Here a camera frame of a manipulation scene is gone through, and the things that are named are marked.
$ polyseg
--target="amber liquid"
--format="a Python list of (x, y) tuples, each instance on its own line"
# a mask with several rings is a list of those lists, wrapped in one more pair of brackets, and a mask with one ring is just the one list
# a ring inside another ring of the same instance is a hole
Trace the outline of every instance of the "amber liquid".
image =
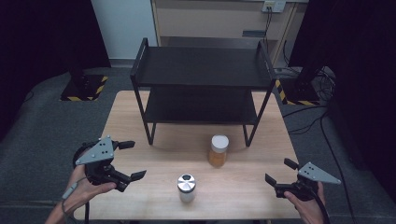
[(226, 152), (218, 153), (209, 150), (209, 163), (214, 167), (220, 167), (225, 163)]

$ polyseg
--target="black curtain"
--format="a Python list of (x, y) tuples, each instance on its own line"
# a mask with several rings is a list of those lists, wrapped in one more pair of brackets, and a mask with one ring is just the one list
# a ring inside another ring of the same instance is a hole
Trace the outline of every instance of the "black curtain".
[(396, 202), (394, 8), (396, 1), (392, 0), (381, 4), (310, 0), (290, 66), (304, 67), (307, 60), (316, 58), (316, 66), (326, 65), (334, 71), (333, 101), (339, 114), (333, 118), (337, 119), (346, 149), (359, 151), (365, 165)]
[(0, 2), (0, 139), (26, 94), (37, 83), (67, 71), (109, 67), (90, 0)]

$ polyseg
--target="white wall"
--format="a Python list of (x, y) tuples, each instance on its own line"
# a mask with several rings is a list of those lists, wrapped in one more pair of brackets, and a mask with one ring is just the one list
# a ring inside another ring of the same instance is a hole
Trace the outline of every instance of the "white wall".
[(157, 46), (150, 0), (92, 0), (108, 58), (133, 60), (143, 37)]

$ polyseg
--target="electrical outlet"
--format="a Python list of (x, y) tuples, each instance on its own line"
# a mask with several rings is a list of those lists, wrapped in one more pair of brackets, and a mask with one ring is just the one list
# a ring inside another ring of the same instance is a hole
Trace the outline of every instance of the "electrical outlet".
[(275, 7), (275, 1), (264, 1), (264, 5), (262, 5), (262, 12), (269, 12), (269, 7), (271, 8), (271, 11), (273, 11)]
[(283, 9), (285, 9), (285, 5), (286, 5), (286, 0), (277, 0), (272, 10), (273, 12), (283, 12)]

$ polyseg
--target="black metal shelf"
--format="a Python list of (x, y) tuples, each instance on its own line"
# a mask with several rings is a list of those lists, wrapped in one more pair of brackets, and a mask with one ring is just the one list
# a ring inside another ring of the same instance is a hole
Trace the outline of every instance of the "black metal shelf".
[(147, 122), (250, 124), (257, 121), (251, 91), (151, 88)]
[[(149, 47), (144, 38), (131, 80), (148, 143), (153, 143), (157, 123), (238, 124), (250, 146), (275, 86), (262, 46), (261, 41), (256, 49)], [(140, 87), (150, 87), (146, 108)], [(258, 113), (253, 90), (267, 91)], [(250, 136), (246, 125), (253, 125)]]

